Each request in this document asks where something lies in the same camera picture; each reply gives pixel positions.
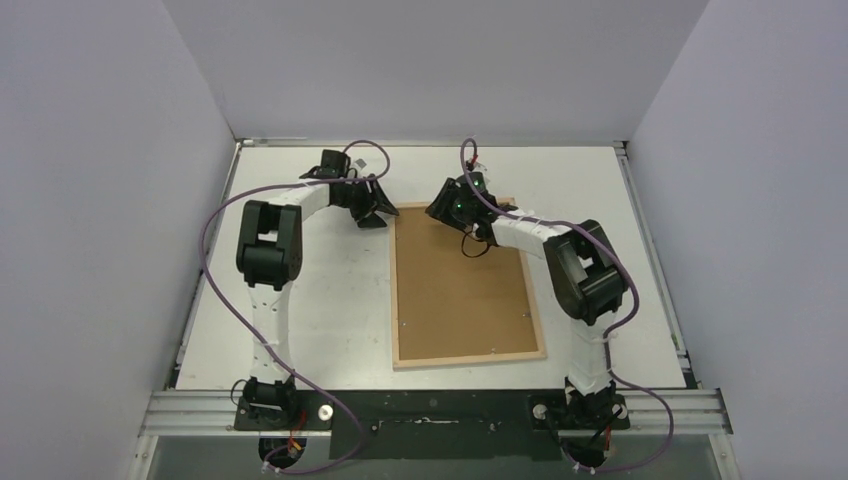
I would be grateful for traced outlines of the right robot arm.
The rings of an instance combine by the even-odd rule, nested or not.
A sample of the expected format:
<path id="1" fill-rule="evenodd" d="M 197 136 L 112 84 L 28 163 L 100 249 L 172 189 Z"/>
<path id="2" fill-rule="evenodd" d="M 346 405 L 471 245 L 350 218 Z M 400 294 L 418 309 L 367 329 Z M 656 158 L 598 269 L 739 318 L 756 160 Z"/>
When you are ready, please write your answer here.
<path id="1" fill-rule="evenodd" d="M 556 302 L 572 320 L 565 377 L 568 421 L 580 429 L 601 429 L 626 420 L 628 410 L 616 392 L 603 332 L 615 321 L 628 284 L 610 257 L 613 250 L 603 228 L 594 220 L 576 228 L 557 225 L 500 203 L 479 172 L 447 179 L 426 213 L 488 246 L 513 248 L 545 261 Z"/>

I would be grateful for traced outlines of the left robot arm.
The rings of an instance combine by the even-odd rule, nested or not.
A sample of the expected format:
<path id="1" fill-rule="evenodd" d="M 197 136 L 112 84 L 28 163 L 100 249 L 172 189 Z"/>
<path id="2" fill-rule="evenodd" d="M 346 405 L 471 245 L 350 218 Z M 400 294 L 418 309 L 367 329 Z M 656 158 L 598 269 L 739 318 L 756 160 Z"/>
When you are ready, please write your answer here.
<path id="1" fill-rule="evenodd" d="M 386 227 L 398 216 L 373 173 L 346 151 L 326 149 L 301 184 L 273 201 L 247 201 L 242 210 L 236 266 L 251 302 L 253 365 L 243 389 L 244 408 L 270 428 L 286 430 L 307 418 L 292 373 L 289 301 L 303 260 L 303 223 L 329 207 L 347 210 L 357 227 Z"/>

